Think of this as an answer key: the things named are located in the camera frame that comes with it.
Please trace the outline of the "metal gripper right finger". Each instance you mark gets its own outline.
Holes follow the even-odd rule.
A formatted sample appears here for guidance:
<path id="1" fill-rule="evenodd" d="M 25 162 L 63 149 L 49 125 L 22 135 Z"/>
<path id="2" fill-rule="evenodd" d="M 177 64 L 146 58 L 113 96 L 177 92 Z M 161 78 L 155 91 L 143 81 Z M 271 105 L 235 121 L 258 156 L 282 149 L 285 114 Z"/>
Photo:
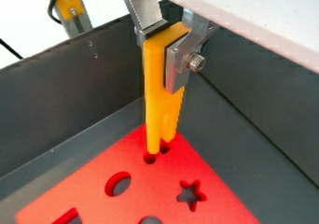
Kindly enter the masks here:
<path id="1" fill-rule="evenodd" d="M 219 29 L 217 23 L 187 8 L 183 9 L 182 24 L 191 31 L 166 49 L 165 87 L 170 93 L 177 93 L 186 86 L 190 72 L 197 73 L 203 68 L 202 46 Z"/>

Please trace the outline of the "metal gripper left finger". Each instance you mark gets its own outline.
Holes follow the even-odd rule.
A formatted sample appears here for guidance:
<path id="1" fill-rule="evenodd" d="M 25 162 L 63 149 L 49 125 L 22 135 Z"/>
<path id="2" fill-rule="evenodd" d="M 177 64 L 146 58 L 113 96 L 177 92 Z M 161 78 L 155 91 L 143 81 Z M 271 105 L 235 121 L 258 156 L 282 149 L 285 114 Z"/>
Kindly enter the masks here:
<path id="1" fill-rule="evenodd" d="M 162 32 L 169 27 L 169 21 L 162 17 L 159 0 L 123 0 L 135 23 L 138 44 Z"/>

